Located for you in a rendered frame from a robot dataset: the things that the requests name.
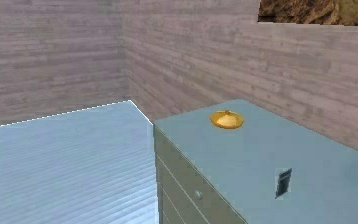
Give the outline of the small black remote control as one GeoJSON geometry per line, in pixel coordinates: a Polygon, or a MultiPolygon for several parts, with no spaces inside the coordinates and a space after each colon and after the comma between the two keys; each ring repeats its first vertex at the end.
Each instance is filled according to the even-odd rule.
{"type": "Polygon", "coordinates": [[[288,170],[279,174],[278,182],[277,182],[277,189],[275,192],[276,198],[278,198],[288,192],[291,174],[292,174],[292,169],[288,169],[288,170]]]}

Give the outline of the brown framed wall picture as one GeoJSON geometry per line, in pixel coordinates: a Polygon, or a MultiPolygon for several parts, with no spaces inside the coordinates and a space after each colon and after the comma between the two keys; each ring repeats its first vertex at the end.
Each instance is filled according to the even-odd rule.
{"type": "Polygon", "coordinates": [[[258,21],[358,26],[358,0],[261,0],[258,21]]]}

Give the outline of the golden round lidded vessel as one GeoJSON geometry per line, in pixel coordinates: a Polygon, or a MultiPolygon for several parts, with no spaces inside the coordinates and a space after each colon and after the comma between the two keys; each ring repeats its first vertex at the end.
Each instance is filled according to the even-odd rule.
{"type": "Polygon", "coordinates": [[[223,129],[237,129],[244,123],[242,115],[230,111],[215,111],[210,115],[210,121],[213,125],[223,129]]]}

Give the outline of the grey-green chest of drawers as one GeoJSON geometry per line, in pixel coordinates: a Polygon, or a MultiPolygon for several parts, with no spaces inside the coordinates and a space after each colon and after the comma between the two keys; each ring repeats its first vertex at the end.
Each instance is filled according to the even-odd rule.
{"type": "Polygon", "coordinates": [[[244,100],[157,120],[154,145],[159,224],[358,224],[358,151],[244,100]],[[243,125],[213,125],[223,110],[243,125]]]}

